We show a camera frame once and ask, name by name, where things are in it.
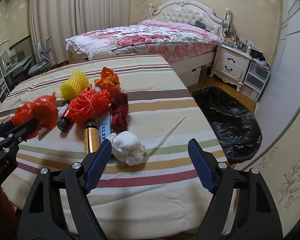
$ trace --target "red mesh net bag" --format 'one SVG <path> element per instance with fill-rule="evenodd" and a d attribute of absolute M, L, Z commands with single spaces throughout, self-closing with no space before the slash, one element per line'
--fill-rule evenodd
<path fill-rule="evenodd" d="M 34 117 L 37 120 L 38 128 L 28 139 L 36 137 L 42 128 L 52 129 L 56 125 L 58 118 L 58 109 L 54 105 L 55 101 L 56 95 L 53 93 L 52 96 L 43 96 L 37 98 L 34 102 L 26 102 L 17 109 L 15 116 L 11 120 L 13 125 L 17 127 Z"/>
<path fill-rule="evenodd" d="M 107 89 L 100 92 L 94 89 L 83 91 L 77 98 L 71 100 L 69 115 L 78 125 L 84 125 L 88 119 L 93 119 L 110 108 L 110 93 Z"/>

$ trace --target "bed frame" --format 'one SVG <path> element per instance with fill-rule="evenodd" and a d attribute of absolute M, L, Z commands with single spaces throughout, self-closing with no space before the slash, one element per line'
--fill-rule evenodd
<path fill-rule="evenodd" d="M 226 13 L 231 15 L 231 10 L 226 9 Z M 167 19 L 179 23 L 192 24 L 201 21 L 212 33 L 218 35 L 223 41 L 223 20 L 215 16 L 214 10 L 195 0 L 170 0 L 158 7 L 150 3 L 149 19 Z M 207 65 L 214 61 L 216 52 L 211 52 L 196 57 L 187 58 L 178 62 L 171 63 L 171 67 L 181 75 L 195 68 Z"/>

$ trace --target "floral wallpaper pattern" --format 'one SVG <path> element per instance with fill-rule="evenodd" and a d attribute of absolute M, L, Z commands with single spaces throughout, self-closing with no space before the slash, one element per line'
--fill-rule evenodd
<path fill-rule="evenodd" d="M 9 39 L 1 50 L 30 35 L 29 0 L 5 0 L 0 2 L 0 43 Z"/>
<path fill-rule="evenodd" d="M 150 3 L 159 6 L 169 0 L 131 0 L 130 24 L 145 20 Z M 233 14 L 233 24 L 239 36 L 252 40 L 272 63 L 278 29 L 281 25 L 281 0 L 197 0 L 213 8 L 215 14 L 223 18 L 226 8 Z"/>
<path fill-rule="evenodd" d="M 260 170 L 286 235 L 300 218 L 300 113 L 277 143 L 251 167 Z"/>
<path fill-rule="evenodd" d="M 277 205 L 283 205 L 287 210 L 293 204 L 298 205 L 300 200 L 300 157 L 283 175 L 284 181 L 279 185 L 279 188 L 274 192 L 277 200 Z"/>

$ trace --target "bed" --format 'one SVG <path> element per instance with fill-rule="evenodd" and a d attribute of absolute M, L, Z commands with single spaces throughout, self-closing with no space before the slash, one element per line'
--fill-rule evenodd
<path fill-rule="evenodd" d="M 210 33 L 191 26 L 195 25 L 196 21 L 202 22 Z M 160 33 L 160 29 L 156 30 L 158 25 L 166 29 L 169 28 L 168 31 L 165 31 L 167 31 L 166 34 L 170 36 L 170 39 L 154 38 L 145 42 L 131 42 L 132 38 L 137 41 L 140 38 L 140 33 L 147 27 L 149 32 L 151 32 L 152 27 L 154 34 Z M 184 31 L 186 36 L 175 39 L 173 25 L 178 29 L 186 30 Z M 198 32 L 197 37 L 192 37 L 192 39 L 187 37 L 189 33 L 194 34 L 196 31 Z M 201 35 L 209 36 L 209 41 L 200 39 Z M 100 44 L 104 37 L 111 41 L 118 39 L 120 42 L 119 44 L 107 43 L 107 46 L 104 46 L 104 44 Z M 195 0 L 171 0 L 158 6 L 156 11 L 154 11 L 153 4 L 150 4 L 149 20 L 141 23 L 97 30 L 66 39 L 66 50 L 69 62 L 134 53 L 140 55 L 159 54 L 180 76 L 192 69 L 213 62 L 216 45 L 223 40 L 222 19 L 215 16 L 213 9 Z"/>
<path fill-rule="evenodd" d="M 144 162 L 127 166 L 111 159 L 98 188 L 88 199 L 109 239 L 154 239 L 199 227 L 211 200 L 187 153 L 196 138 L 218 161 L 226 161 L 207 119 L 176 73 L 159 55 L 116 56 L 51 70 L 19 84 L 0 107 L 0 121 L 13 116 L 16 107 L 39 96 L 57 93 L 76 70 L 90 82 L 106 66 L 119 75 L 129 100 L 128 130 L 146 145 Z M 55 127 L 40 138 L 22 142 L 18 168 L 2 184 L 8 198 L 22 209 L 36 174 L 43 167 L 64 169 L 84 158 L 83 127 L 68 134 Z M 65 191 L 61 191 L 65 217 L 76 232 Z"/>

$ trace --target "yellow mesh net bag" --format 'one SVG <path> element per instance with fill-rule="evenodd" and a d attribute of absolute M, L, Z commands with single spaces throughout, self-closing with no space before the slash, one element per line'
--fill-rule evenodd
<path fill-rule="evenodd" d="M 76 98 L 89 85 L 88 77 L 82 71 L 75 71 L 60 87 L 64 101 Z"/>

